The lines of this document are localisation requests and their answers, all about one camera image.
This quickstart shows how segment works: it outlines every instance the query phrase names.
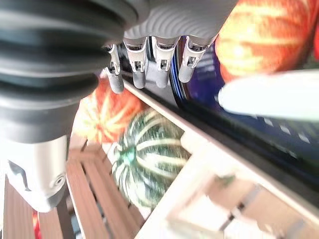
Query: gourd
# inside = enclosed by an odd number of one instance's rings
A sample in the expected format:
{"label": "gourd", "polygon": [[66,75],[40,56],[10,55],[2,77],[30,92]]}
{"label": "gourd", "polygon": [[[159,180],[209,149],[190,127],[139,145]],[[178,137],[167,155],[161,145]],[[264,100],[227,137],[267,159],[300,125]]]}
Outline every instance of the gourd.
{"label": "gourd", "polygon": [[106,76],[95,91],[80,102],[73,131],[98,143],[116,142],[131,119],[142,111],[142,102],[124,89],[113,93]]}
{"label": "gourd", "polygon": [[225,82],[292,69],[317,9],[315,0],[239,0],[215,44]]}
{"label": "gourd", "polygon": [[129,124],[114,150],[112,173],[122,195],[137,207],[154,208],[187,163],[183,131],[150,109]]}

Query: orange pumpkin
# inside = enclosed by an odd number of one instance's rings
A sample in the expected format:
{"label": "orange pumpkin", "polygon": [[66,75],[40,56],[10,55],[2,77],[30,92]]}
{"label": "orange pumpkin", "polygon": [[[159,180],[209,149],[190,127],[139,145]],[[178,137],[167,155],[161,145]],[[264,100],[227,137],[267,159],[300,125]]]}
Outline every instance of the orange pumpkin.
{"label": "orange pumpkin", "polygon": [[317,9],[317,0],[239,0],[215,45],[225,82],[293,68]]}
{"label": "orange pumpkin", "polygon": [[115,94],[107,76],[80,102],[73,131],[99,143],[116,142],[131,119],[142,111],[142,102],[128,90]]}

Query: wooden crate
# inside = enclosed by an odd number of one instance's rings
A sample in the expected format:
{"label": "wooden crate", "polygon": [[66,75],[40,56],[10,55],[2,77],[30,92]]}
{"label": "wooden crate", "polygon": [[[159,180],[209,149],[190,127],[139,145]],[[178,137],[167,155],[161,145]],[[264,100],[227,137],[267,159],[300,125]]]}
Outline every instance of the wooden crate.
{"label": "wooden crate", "polygon": [[[134,238],[145,220],[123,199],[111,164],[99,144],[73,135],[67,161],[67,184],[83,238]],[[49,213],[39,213],[43,239],[75,238],[66,197]],[[5,181],[3,239],[34,239],[32,208]]]}

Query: orange striped squash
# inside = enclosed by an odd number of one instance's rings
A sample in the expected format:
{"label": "orange striped squash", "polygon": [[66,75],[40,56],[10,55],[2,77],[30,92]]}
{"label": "orange striped squash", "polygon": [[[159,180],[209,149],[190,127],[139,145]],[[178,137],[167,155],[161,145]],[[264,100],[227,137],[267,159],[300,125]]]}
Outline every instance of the orange striped squash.
{"label": "orange striped squash", "polygon": [[239,0],[215,45],[224,81],[294,67],[317,9],[317,0]]}
{"label": "orange striped squash", "polygon": [[101,76],[95,91],[80,102],[73,132],[98,143],[116,142],[131,119],[142,111],[142,102],[124,89],[112,92],[107,76]]}

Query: green striped squash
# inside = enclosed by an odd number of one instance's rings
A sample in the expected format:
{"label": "green striped squash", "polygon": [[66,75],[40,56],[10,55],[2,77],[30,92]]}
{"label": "green striped squash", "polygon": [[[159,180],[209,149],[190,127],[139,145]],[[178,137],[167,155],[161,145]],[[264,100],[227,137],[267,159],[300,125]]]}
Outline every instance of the green striped squash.
{"label": "green striped squash", "polygon": [[154,208],[186,164],[183,131],[150,109],[130,122],[114,150],[112,173],[123,196],[136,206]]}

